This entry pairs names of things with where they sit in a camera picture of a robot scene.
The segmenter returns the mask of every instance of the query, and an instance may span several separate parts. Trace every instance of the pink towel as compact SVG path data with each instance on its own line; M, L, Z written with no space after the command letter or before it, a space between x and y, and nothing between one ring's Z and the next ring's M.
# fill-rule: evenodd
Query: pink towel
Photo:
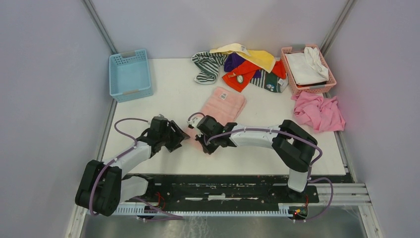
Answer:
M209 99L207 99L200 112L204 115L214 117L220 124L225 125L228 122L234 122L236 120L246 103L247 100L242 94L217 87ZM201 144L195 140L195 129L188 128L185 131L191 137L188 141L193 143L197 149L202 150Z
M293 95L292 99L296 101L293 112L299 124L310 125L315 132L344 130L346 122L337 107L336 97L324 98L302 92Z

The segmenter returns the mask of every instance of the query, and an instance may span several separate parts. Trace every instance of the blue plastic basket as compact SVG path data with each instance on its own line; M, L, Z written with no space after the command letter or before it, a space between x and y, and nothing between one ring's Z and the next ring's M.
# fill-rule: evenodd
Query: blue plastic basket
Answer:
M109 57L109 94L119 103L153 95L146 50Z

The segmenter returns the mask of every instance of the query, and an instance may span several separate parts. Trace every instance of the purple cloth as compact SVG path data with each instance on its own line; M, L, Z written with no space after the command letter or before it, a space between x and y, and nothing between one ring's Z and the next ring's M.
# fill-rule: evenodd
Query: purple cloth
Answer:
M231 53L224 63L224 71L231 72L232 70L240 66L243 62L245 62L244 58L240 57L237 53ZM261 71L255 71L255 74L252 78L261 78Z

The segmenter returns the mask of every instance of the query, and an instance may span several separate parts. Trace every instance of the gray wall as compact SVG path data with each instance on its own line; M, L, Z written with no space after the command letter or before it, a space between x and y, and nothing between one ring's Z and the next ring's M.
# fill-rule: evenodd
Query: gray wall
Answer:
M110 55L80 0L2 1L0 237L64 236L110 97Z
M238 42L280 56L291 44L321 45L346 0L93 0L120 52L189 58Z
M420 1L359 1L326 60L387 238L419 237Z

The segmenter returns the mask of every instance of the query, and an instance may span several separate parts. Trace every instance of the towel label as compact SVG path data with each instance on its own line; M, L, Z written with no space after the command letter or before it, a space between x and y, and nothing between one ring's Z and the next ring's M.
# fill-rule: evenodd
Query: towel label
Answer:
M246 46L243 46L243 45L240 45L240 46L241 46L241 49L240 49L239 52L242 52L242 53L244 53L244 54L246 54L248 56L251 56L251 54L248 52Z
M225 100L225 99L226 99L226 97L227 97L227 94L226 94L226 93L222 93L222 94L220 95L220 98L221 98L221 99L223 99L223 100Z
M284 85L284 81L283 81L283 79L279 79L279 80L278 80L278 84L280 84L280 86L283 86L283 85Z

